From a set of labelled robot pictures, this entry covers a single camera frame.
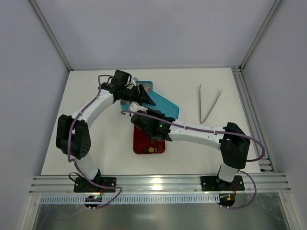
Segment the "teal tin lid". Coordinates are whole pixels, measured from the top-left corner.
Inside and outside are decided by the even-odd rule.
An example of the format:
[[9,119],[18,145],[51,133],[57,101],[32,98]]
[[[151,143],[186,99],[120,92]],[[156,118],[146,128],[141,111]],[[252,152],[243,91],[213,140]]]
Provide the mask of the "teal tin lid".
[[179,107],[176,104],[172,103],[154,91],[149,91],[148,95],[155,102],[155,105],[143,103],[143,107],[150,108],[152,110],[158,110],[165,114],[167,117],[178,119]]

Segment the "stainless steel tongs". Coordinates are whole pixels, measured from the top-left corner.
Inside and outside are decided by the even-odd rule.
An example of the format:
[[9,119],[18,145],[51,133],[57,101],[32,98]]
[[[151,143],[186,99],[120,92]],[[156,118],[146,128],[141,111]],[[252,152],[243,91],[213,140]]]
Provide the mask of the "stainless steel tongs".
[[199,123],[203,125],[217,103],[223,89],[209,89],[199,84],[198,88],[198,115]]

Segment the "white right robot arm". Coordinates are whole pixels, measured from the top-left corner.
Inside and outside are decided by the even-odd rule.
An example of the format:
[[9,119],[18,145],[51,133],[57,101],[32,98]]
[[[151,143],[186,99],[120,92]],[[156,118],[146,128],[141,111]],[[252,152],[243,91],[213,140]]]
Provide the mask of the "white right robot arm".
[[223,127],[204,129],[167,117],[156,110],[130,113],[132,114],[130,121],[150,139],[191,142],[220,151],[223,162],[216,178],[220,189],[231,188],[236,173],[246,166],[250,140],[235,123],[229,122]]

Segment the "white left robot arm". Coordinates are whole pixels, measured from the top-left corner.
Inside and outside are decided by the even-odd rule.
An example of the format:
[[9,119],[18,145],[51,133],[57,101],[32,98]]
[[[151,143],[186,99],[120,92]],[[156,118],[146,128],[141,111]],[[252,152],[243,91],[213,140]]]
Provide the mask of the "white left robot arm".
[[94,98],[71,115],[58,118],[56,147],[67,155],[83,181],[93,186],[102,187],[100,170],[94,164],[89,151],[91,148],[90,126],[116,101],[150,104],[155,102],[147,91],[131,74],[116,70],[113,75],[101,74],[98,79],[98,91]]

